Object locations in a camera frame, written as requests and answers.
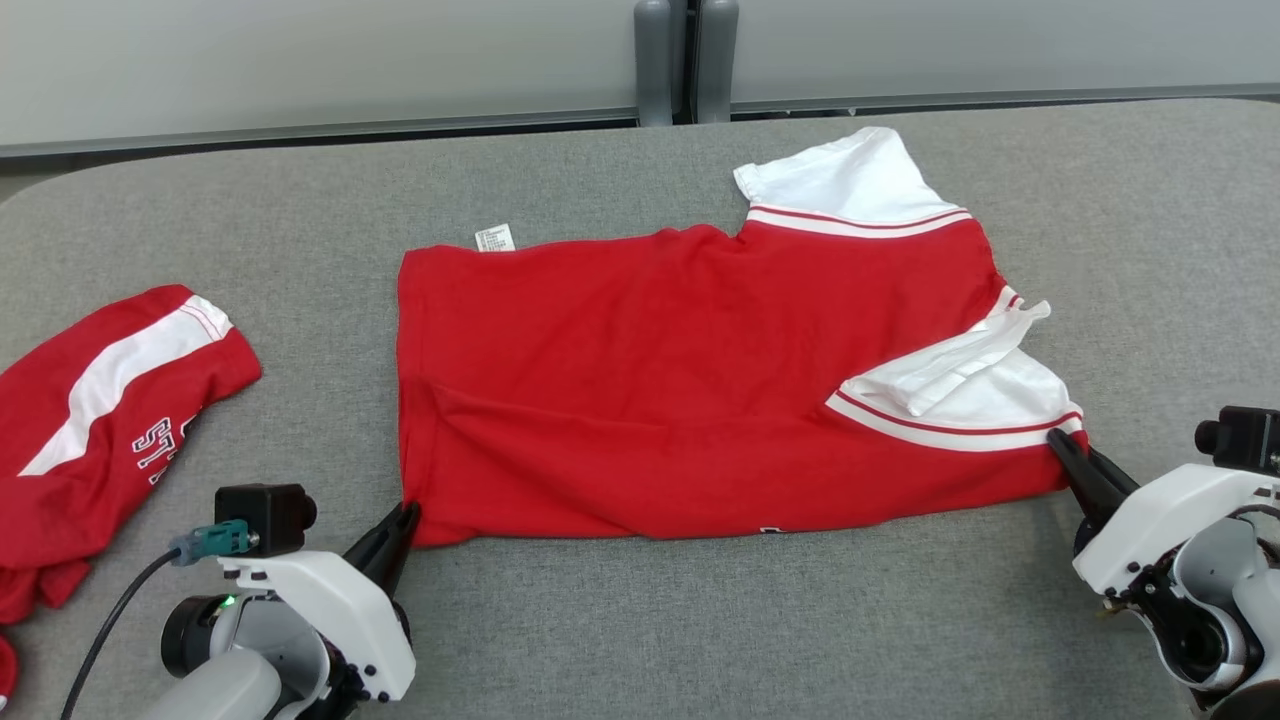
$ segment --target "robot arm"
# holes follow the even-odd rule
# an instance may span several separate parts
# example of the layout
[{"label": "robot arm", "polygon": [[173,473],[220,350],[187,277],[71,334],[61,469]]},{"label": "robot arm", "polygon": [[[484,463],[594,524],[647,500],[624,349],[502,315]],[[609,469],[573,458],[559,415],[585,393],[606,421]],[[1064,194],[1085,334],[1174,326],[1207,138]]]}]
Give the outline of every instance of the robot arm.
[{"label": "robot arm", "polygon": [[221,488],[216,502],[219,521],[246,520],[256,538],[255,552],[218,559],[244,592],[170,614],[160,652],[182,680],[146,717],[339,720],[360,701],[401,700],[416,664],[390,597],[419,506],[396,507],[338,556],[300,550],[315,509],[298,486]]},{"label": "robot arm", "polygon": [[1074,566],[1137,615],[1165,669],[1211,720],[1280,717],[1280,569],[1240,515],[1280,516],[1280,413],[1225,407],[1183,465],[1139,487],[1096,448],[1051,432],[1084,511]]}]

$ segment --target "cable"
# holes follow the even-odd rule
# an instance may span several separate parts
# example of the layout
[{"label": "cable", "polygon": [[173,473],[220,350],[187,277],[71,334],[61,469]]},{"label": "cable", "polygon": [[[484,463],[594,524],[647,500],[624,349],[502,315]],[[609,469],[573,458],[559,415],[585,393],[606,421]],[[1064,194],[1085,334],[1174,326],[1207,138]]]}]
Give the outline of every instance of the cable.
[{"label": "cable", "polygon": [[93,638],[93,644],[88,648],[88,655],[84,656],[84,662],[81,665],[81,671],[76,675],[76,682],[72,683],[72,691],[67,693],[67,703],[63,705],[61,720],[70,720],[72,711],[76,710],[76,700],[79,698],[79,692],[84,688],[84,680],[88,679],[88,671],[93,667],[93,661],[97,660],[97,653],[102,651],[102,646],[106,644],[106,635],[111,634],[111,628],[115,626],[115,621],[120,619],[120,614],[124,612],[124,606],[133,600],[133,596],[142,587],[142,583],[147,582],[156,570],[163,568],[166,562],[177,560],[182,555],[182,551],[173,548],[169,552],[156,557],[151,565],[138,577],[129,583],[129,587],[124,589],[124,594],[120,600],[115,602],[115,607],[111,609],[111,614],[106,616],[106,621],[102,623],[102,628],[97,632],[97,637]]}]

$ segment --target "white wall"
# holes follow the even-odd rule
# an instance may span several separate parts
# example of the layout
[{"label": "white wall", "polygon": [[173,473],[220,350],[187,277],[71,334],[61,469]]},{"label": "white wall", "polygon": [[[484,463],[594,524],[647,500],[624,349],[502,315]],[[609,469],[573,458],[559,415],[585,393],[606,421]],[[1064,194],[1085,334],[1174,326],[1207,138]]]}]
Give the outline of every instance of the white wall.
[{"label": "white wall", "polygon": [[737,106],[1280,83],[1276,0],[739,1]]},{"label": "white wall", "polygon": [[634,0],[0,0],[0,146],[635,105]]}]

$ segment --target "red shirt with white stripe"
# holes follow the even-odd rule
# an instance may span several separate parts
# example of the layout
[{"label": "red shirt with white stripe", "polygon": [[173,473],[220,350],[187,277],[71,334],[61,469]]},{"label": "red shirt with white stripe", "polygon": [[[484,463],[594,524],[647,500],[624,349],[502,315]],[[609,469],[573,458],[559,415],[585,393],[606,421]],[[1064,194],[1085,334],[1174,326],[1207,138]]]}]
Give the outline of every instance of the red shirt with white stripe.
[{"label": "red shirt with white stripe", "polygon": [[[182,286],[102,307],[0,374],[0,625],[67,602],[188,423],[260,374],[227,314]],[[0,638],[0,707],[15,678]]]},{"label": "red shirt with white stripe", "polygon": [[1084,441],[978,222],[867,128],[735,178],[736,234],[480,254],[399,278],[419,544],[823,530],[1064,487]]}]

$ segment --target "gray table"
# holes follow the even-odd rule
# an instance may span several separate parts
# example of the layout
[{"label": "gray table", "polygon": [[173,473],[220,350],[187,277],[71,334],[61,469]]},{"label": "gray table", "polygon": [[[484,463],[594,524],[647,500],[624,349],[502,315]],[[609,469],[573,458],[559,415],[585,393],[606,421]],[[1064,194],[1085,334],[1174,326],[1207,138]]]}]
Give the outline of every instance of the gray table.
[{"label": "gray table", "polygon": [[[0,206],[0,366],[90,310],[183,282],[225,309],[264,378],[207,411],[61,611],[4,632],[5,720],[50,717],[118,593],[220,484],[301,482],[312,548],[399,497],[401,255],[511,223],[517,245],[641,234],[745,204],[730,170],[897,128],[1053,316],[1028,350],[1096,441],[1147,479],[1197,460],[1230,402],[1280,405],[1280,106],[1162,101],[868,119],[248,150],[74,173]],[[883,482],[893,482],[892,477]],[[1176,712],[1146,632],[1098,620],[1060,495],[860,530],[721,541],[483,539],[416,552],[399,598],[419,676],[366,717],[1036,717]],[[216,568],[163,570],[127,611],[78,717],[173,682],[156,650]]]}]

